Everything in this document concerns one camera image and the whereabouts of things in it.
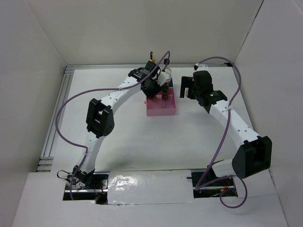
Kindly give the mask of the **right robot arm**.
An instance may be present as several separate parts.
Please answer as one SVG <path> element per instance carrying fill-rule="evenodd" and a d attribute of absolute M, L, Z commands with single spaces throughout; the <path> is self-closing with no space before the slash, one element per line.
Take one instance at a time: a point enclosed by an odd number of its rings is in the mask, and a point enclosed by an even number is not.
<path fill-rule="evenodd" d="M 249 127 L 230 106 L 225 94 L 213 89 L 208 71 L 196 71 L 191 77 L 182 76 L 180 97 L 197 100 L 222 126 L 228 126 L 227 133 L 237 148 L 232 159 L 212 165 L 212 171 L 206 175 L 209 184 L 218 185 L 228 175 L 247 178 L 270 167 L 271 139 L 268 136 L 261 137 Z"/>

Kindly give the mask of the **spice jar pink cap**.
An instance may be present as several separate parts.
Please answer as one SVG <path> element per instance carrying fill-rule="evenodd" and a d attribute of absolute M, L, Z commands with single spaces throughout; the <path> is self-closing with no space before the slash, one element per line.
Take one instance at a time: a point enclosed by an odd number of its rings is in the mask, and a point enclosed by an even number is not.
<path fill-rule="evenodd" d="M 186 97 L 189 98 L 189 99 L 192 99 L 193 98 L 193 93 L 192 92 L 193 92 L 192 88 L 187 87 L 185 89 L 185 95 L 186 95 Z"/>

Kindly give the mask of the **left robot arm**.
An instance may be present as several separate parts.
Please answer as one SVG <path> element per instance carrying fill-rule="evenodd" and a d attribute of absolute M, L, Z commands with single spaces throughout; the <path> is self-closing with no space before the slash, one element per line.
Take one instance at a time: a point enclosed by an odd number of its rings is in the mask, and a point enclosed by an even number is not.
<path fill-rule="evenodd" d="M 93 98 L 89 102 L 86 124 L 87 135 L 83 157 L 73 168 L 77 184 L 87 189 L 93 184 L 96 158 L 101 144 L 114 129 L 114 114 L 118 108 L 134 94 L 143 91 L 147 98 L 153 99 L 171 81 L 171 69 L 161 69 L 154 62 L 148 61 L 145 67 L 134 69 L 113 91 L 100 100 Z"/>

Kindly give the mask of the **soy sauce bottle red label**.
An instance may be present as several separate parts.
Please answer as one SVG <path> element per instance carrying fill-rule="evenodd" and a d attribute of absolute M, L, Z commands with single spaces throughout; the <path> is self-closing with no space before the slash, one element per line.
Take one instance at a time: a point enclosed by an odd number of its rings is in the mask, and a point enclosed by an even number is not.
<path fill-rule="evenodd" d="M 165 58 L 163 63 L 164 63 L 164 68 L 162 69 L 162 72 L 165 75 L 165 79 L 166 79 L 165 82 L 168 83 L 171 81 L 171 68 L 169 67 L 169 63 L 170 63 L 169 58 Z"/>

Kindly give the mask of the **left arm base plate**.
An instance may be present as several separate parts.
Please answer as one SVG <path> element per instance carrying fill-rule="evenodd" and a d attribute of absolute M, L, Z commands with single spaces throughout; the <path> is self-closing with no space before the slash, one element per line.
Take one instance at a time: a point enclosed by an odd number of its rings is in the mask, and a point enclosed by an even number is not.
<path fill-rule="evenodd" d="M 98 205 L 108 205 L 108 173 L 96 173 L 87 184 L 64 170 L 59 170 L 57 178 L 65 181 L 64 201 L 94 201 Z"/>

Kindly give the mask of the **glass oil bottle gold spout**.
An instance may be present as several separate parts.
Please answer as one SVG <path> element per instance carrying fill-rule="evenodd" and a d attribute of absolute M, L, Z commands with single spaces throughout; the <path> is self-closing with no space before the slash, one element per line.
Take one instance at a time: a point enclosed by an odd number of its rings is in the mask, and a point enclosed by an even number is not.
<path fill-rule="evenodd" d="M 154 56 L 154 53 L 153 51 L 150 52 L 150 58 L 149 58 L 149 61 L 152 62 L 152 63 L 155 63 L 156 62 L 156 59 L 155 59 L 155 56 Z"/>

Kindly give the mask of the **small pepper shaker black lid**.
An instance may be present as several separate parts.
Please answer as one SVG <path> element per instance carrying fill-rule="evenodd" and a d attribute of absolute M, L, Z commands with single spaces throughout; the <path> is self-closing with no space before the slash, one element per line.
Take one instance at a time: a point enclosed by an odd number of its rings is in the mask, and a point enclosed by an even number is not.
<path fill-rule="evenodd" d="M 169 86 L 168 85 L 163 85 L 161 88 L 162 88 L 161 99 L 162 100 L 167 100 L 168 94 L 169 94 Z"/>

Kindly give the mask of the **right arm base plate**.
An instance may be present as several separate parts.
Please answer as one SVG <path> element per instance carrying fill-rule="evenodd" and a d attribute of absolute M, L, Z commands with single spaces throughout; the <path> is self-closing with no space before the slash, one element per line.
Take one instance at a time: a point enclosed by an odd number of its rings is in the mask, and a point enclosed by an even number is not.
<path fill-rule="evenodd" d="M 192 183 L 193 186 L 193 196 L 197 198 L 217 198 L 220 197 L 220 194 L 224 192 L 223 197 L 237 197 L 237 191 L 235 187 L 234 180 L 232 178 L 222 179 L 217 182 L 213 182 L 205 187 L 202 187 L 199 190 L 195 190 L 195 187 L 202 177 L 205 171 L 194 170 L 191 171 L 189 176 L 186 176 L 186 179 Z"/>

